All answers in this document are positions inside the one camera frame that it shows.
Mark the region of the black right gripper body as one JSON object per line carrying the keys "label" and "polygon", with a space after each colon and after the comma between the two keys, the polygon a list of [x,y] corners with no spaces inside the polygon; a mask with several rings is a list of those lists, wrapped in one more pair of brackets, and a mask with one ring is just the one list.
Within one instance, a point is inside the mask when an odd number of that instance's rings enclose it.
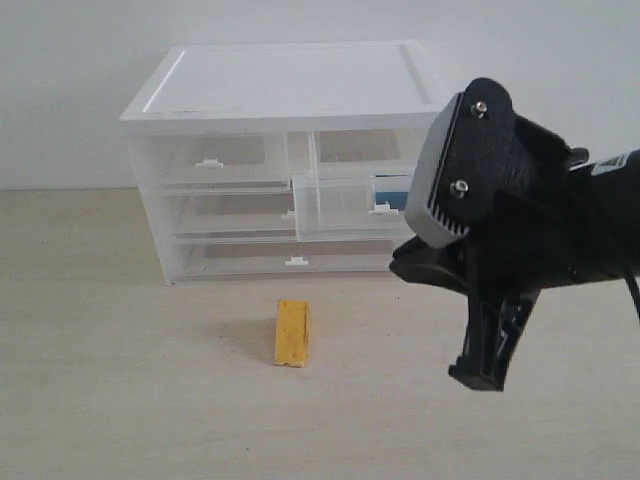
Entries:
{"label": "black right gripper body", "polygon": [[407,283],[477,295],[485,301],[538,292],[525,274],[528,263],[549,264],[546,248],[560,241],[562,219],[548,187],[565,180],[574,159],[586,150],[570,148],[557,134],[516,117],[507,183],[498,189],[488,216],[466,236],[434,249],[415,235],[395,249],[389,269]]}

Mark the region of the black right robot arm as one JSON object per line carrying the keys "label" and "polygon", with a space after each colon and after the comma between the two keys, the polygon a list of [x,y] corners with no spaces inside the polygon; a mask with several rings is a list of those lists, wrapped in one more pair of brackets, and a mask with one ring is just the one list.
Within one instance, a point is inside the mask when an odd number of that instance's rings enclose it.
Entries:
{"label": "black right robot arm", "polygon": [[639,153],[591,163],[553,132],[518,117],[515,164],[528,190],[497,191],[489,214],[443,248],[413,238],[391,271],[408,283],[466,296],[461,354],[448,374],[476,391],[501,391],[544,289],[622,279],[639,299]]}

